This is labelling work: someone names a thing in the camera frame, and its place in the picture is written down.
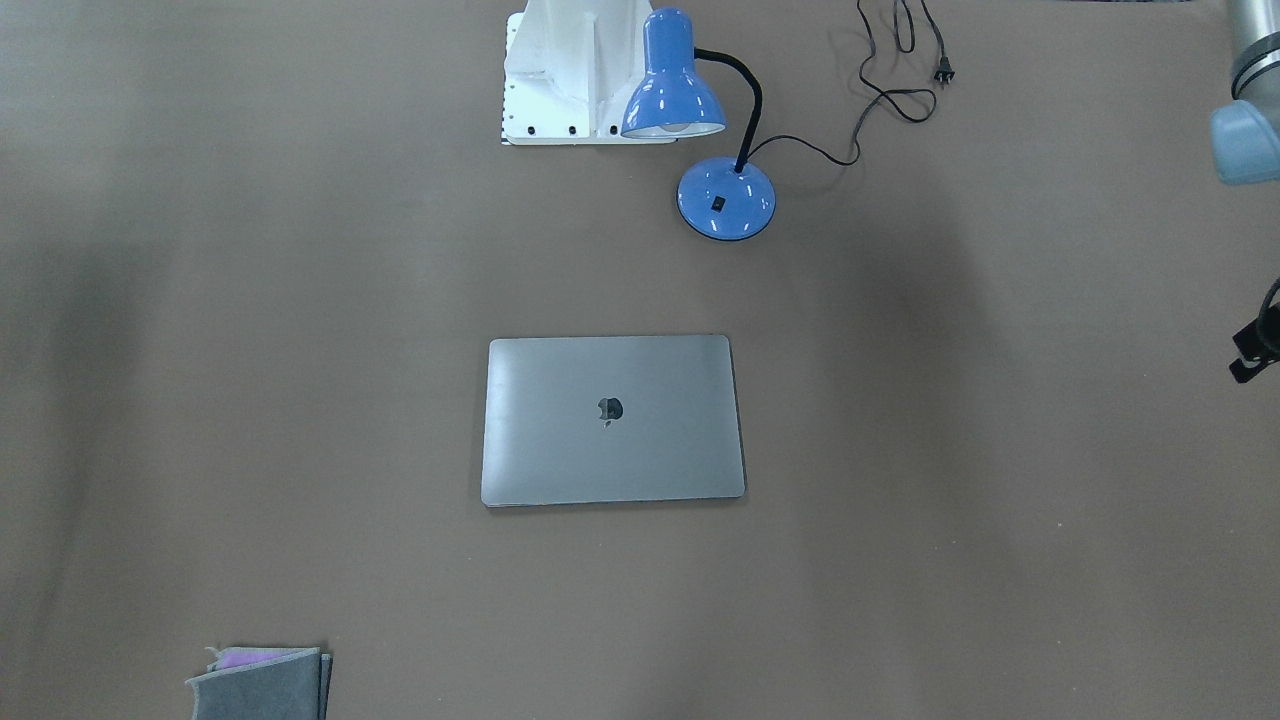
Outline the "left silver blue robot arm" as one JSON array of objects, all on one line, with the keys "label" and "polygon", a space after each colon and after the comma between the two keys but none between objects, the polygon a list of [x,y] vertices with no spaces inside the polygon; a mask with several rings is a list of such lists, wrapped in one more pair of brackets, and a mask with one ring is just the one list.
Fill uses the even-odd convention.
[{"label": "left silver blue robot arm", "polygon": [[[1234,58],[1231,101],[1211,113],[1210,138],[1219,179],[1226,186],[1279,179],[1279,3],[1229,1]],[[1234,336],[1236,357],[1228,369],[1239,384],[1279,360],[1279,282],[1260,310]]]}]

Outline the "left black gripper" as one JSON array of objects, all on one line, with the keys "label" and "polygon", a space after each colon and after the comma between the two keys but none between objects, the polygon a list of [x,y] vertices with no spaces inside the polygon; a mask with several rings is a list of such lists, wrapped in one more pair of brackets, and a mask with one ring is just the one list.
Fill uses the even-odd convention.
[{"label": "left black gripper", "polygon": [[1229,363],[1228,370],[1238,384],[1253,380],[1279,363],[1277,293],[1279,281],[1275,281],[1256,315],[1231,337],[1236,356]]}]

